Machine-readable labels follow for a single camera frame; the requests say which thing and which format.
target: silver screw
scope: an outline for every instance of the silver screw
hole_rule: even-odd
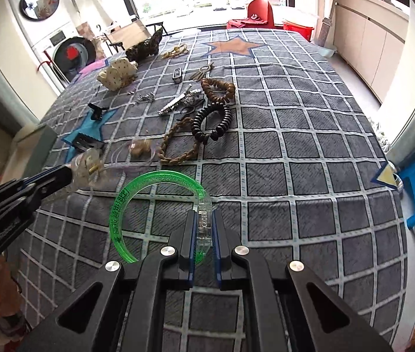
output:
[[[299,272],[302,271],[305,266],[299,260],[293,260],[291,263],[289,263],[289,267],[292,271]]]
[[[165,246],[160,249],[160,254],[168,257],[175,254],[175,248],[173,246]]]
[[[247,255],[250,252],[250,249],[248,249],[248,247],[246,247],[246,246],[240,245],[240,246],[237,246],[234,249],[234,251],[238,255]]]
[[[119,262],[111,260],[110,262],[107,262],[107,264],[105,265],[105,269],[111,272],[117,271],[119,269]]]

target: triangular cutout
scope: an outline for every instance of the triangular cutout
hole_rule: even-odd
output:
[[[329,334],[349,325],[349,318],[317,286],[307,283],[323,332]]]
[[[84,333],[102,288],[103,285],[101,283],[94,284],[89,291],[82,295],[59,317],[58,324],[78,334]]]

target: transparent bangle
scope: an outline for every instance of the transparent bangle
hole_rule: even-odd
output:
[[[110,235],[121,257],[128,263],[137,261],[126,248],[121,222],[123,213],[129,201],[142,189],[154,184],[170,183],[183,186],[194,193],[198,212],[198,231],[196,240],[196,263],[201,262],[212,245],[211,239],[211,197],[204,188],[191,177],[175,171],[154,171],[148,172],[133,179],[118,194],[110,212]]]

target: table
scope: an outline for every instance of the table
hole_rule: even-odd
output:
[[[82,122],[87,103],[116,110],[101,127],[108,163],[121,142],[138,135],[160,142],[181,117],[177,112],[157,115],[190,83],[173,84],[175,68],[186,76],[213,61],[210,76],[237,87],[230,106],[232,127],[219,141],[201,146],[196,160],[170,169],[201,182],[243,244],[272,260],[302,260],[391,342],[406,285],[403,215],[398,195],[371,183],[385,157],[350,91],[298,33],[239,29],[181,40],[164,37],[160,53],[180,43],[187,44],[189,54],[173,60],[148,58],[139,65],[138,80],[117,92],[97,88],[98,71],[80,76],[43,122],[63,137]],[[128,95],[133,89],[137,94]],[[139,93],[148,92],[155,93],[153,103],[132,104]],[[210,116],[206,128],[213,128],[216,120]],[[179,155],[192,144],[188,130],[180,132],[167,155]],[[62,163],[66,152],[58,140],[46,167]],[[127,151],[118,162],[134,166],[133,171],[96,191],[83,190],[42,206],[25,233],[19,278],[32,325],[102,263],[121,260],[108,235],[116,192],[160,164],[129,160]],[[189,193],[177,186],[143,191],[131,202],[123,224],[129,251],[142,258],[162,246],[184,224],[192,205]],[[210,254],[195,276],[191,291],[167,295],[163,350],[242,350],[240,294],[216,289]]]

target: yellow star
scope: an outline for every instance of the yellow star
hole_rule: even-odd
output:
[[[232,53],[238,55],[246,55],[247,57],[254,57],[251,49],[265,46],[265,43],[246,42],[239,36],[234,37],[229,41],[208,42],[206,45],[212,46],[213,49],[208,51],[205,56],[217,53]]]

